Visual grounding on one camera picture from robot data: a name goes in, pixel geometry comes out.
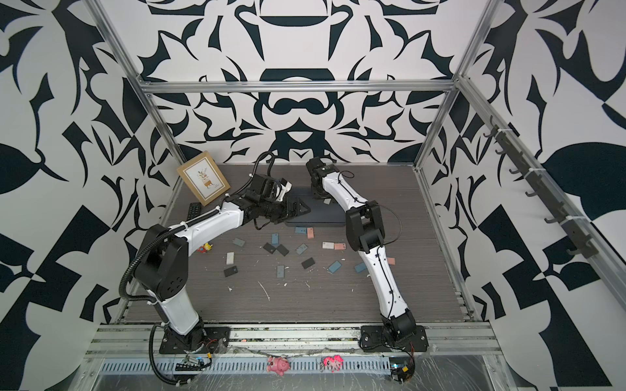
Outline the dark grey storage tray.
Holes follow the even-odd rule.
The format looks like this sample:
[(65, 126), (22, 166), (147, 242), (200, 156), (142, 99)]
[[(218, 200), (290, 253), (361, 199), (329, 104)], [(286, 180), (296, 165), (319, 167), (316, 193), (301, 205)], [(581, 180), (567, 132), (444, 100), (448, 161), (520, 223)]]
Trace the dark grey storage tray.
[(329, 199), (327, 204), (326, 199), (316, 195), (309, 187), (295, 187), (290, 191), (290, 194), (297, 196), (311, 211), (287, 220), (285, 225), (305, 227), (345, 226), (345, 211), (334, 199)]

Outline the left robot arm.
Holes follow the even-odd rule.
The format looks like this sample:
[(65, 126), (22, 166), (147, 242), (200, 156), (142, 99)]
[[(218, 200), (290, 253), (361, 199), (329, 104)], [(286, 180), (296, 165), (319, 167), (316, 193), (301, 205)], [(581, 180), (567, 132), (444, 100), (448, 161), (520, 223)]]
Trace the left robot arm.
[(203, 326), (187, 294), (189, 258), (204, 244), (247, 223), (256, 229), (260, 218), (278, 224), (311, 212), (285, 179), (254, 174), (241, 190), (214, 209), (170, 227), (151, 227), (140, 250), (122, 276), (119, 293), (128, 301), (156, 306), (161, 321), (192, 348)]

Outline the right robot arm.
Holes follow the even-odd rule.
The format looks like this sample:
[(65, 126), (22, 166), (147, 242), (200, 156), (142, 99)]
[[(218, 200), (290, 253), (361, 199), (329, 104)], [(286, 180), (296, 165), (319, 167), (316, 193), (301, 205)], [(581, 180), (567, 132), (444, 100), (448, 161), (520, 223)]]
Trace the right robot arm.
[(366, 265), (378, 297), (383, 343), (400, 346), (415, 335), (417, 324), (388, 262), (381, 205), (362, 197), (342, 171), (326, 161), (326, 157), (314, 157), (306, 163), (311, 186), (322, 197), (333, 198), (345, 211), (347, 243)]

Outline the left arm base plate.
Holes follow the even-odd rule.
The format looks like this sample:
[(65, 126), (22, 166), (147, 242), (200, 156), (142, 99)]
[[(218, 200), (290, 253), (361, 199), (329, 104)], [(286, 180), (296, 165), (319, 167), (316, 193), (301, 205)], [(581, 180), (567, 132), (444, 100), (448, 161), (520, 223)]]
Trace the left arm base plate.
[(231, 329), (229, 327), (194, 327), (187, 335), (178, 334), (166, 327), (161, 339), (161, 355), (219, 353), (228, 348)]

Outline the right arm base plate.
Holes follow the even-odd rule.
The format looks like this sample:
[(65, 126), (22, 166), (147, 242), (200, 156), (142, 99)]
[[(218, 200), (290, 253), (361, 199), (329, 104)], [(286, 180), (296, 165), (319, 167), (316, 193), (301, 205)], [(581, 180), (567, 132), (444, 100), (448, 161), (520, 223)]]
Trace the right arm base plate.
[(370, 353), (383, 353), (395, 350), (416, 353), (427, 352), (430, 347), (425, 329), (416, 325), (406, 335), (392, 335), (389, 327), (374, 325), (360, 328), (359, 347)]

